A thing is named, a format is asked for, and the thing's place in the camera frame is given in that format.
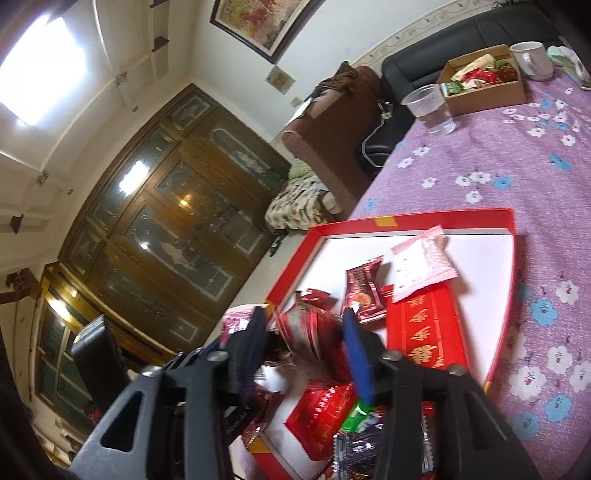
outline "sofa backrest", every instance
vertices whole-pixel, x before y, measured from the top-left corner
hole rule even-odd
[[[389,56],[382,64],[382,92],[400,103],[413,90],[435,83],[449,59],[494,45],[540,41],[561,45],[556,27],[528,3],[506,5],[461,20]]]

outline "blue gripper pad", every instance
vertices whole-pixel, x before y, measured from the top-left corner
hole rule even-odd
[[[367,404],[373,405],[375,399],[374,369],[369,363],[368,354],[362,341],[362,336],[365,333],[353,309],[346,309],[343,314],[343,343],[353,383],[357,395]]]

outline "metal bolt head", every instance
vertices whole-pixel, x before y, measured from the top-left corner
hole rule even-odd
[[[402,352],[399,352],[398,350],[386,350],[384,353],[382,353],[382,358],[390,362],[398,362],[402,360],[402,357]]]
[[[228,360],[228,352],[225,350],[216,350],[215,352],[211,352],[208,354],[207,359],[210,362],[225,362]]]
[[[466,368],[459,364],[451,364],[447,371],[449,371],[450,375],[455,375],[456,377],[461,377],[462,375],[466,375]]]
[[[147,365],[142,369],[142,375],[145,377],[155,377],[162,370],[162,367],[157,365]]]

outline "purple tablecloth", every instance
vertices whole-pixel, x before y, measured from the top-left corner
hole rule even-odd
[[[531,103],[456,117],[445,137],[416,122],[351,218],[515,211],[517,291],[490,395],[554,479],[591,435],[591,94],[559,70],[527,88]]]

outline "wooden cabinet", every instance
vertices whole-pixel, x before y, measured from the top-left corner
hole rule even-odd
[[[288,163],[190,86],[113,162],[60,261],[134,329],[172,351],[208,337],[272,242]]]

